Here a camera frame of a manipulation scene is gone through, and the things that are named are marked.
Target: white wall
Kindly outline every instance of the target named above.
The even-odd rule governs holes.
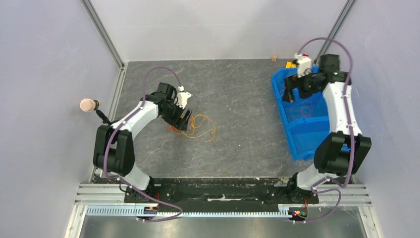
[[[355,61],[353,102],[372,149],[356,174],[387,238],[419,237],[420,3],[357,1],[338,35]],[[345,54],[340,53],[344,65]]]
[[[124,61],[292,58],[307,40],[328,35],[345,2],[92,0]]]
[[[79,0],[0,1],[0,237],[64,236],[118,69]]]

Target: orange rope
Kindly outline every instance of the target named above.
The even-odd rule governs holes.
[[[201,120],[201,123],[198,126],[195,126],[196,118],[198,118],[198,117],[203,117],[203,119]],[[195,133],[196,129],[199,128],[203,124],[204,120],[206,120],[206,119],[209,120],[213,124],[214,129],[210,129],[210,130],[204,132],[201,135],[195,136],[194,133]],[[177,130],[173,126],[171,126],[168,130],[172,131],[173,133],[175,133],[177,135],[185,135],[188,138],[199,138],[199,137],[203,136],[204,134],[207,134],[207,133],[211,132],[211,134],[213,135],[213,138],[210,139],[210,140],[206,140],[206,142],[212,141],[216,137],[216,125],[214,124],[214,122],[209,117],[207,117],[206,115],[203,115],[203,114],[198,114],[196,116],[191,116],[190,130],[192,132],[190,134],[187,134],[183,131]]]

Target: blue bin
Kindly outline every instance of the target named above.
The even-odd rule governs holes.
[[[313,67],[313,72],[318,72],[317,66]],[[321,92],[301,99],[294,89],[295,101],[282,101],[285,78],[296,73],[296,68],[282,68],[271,77],[271,84],[292,158],[309,160],[329,135],[328,109]]]

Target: yellow object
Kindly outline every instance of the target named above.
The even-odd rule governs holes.
[[[286,63],[286,68],[296,68],[296,65],[293,64],[292,62],[287,62]]]
[[[196,118],[198,118],[198,117],[203,117],[203,120],[201,121],[201,123],[200,123],[198,126],[195,126],[195,123],[196,123]],[[199,128],[199,127],[203,124],[203,122],[204,122],[204,120],[205,120],[205,119],[207,119],[207,120],[211,121],[211,123],[212,123],[212,124],[213,124],[213,126],[214,126],[214,129],[210,129],[210,130],[208,130],[208,131],[204,132],[204,133],[203,133],[203,134],[201,134],[201,135],[194,136],[195,130],[196,130],[197,128]],[[213,121],[212,121],[209,117],[207,117],[206,115],[203,115],[203,114],[198,114],[198,115],[196,115],[196,116],[191,116],[191,126],[190,126],[190,130],[192,130],[191,134],[186,134],[186,133],[185,133],[185,132],[183,132],[183,131],[177,130],[177,129],[176,129],[176,128],[174,128],[173,126],[171,126],[171,127],[169,128],[169,130],[171,130],[173,133],[178,134],[178,135],[185,135],[185,136],[187,136],[188,138],[198,138],[198,137],[203,136],[204,134],[207,134],[207,133],[211,132],[211,134],[213,135],[213,138],[212,138],[212,139],[210,139],[210,140],[206,140],[206,142],[212,141],[212,140],[216,137],[216,125],[214,124],[214,122],[213,122]]]

